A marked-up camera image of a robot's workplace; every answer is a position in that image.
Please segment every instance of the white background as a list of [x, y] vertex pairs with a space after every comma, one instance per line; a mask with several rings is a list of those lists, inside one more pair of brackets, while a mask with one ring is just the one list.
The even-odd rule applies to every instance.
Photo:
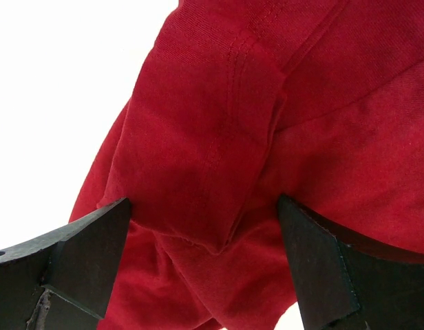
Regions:
[[[67, 223], [177, 4], [0, 1], [0, 249]], [[277, 329], [302, 329], [296, 305]]]

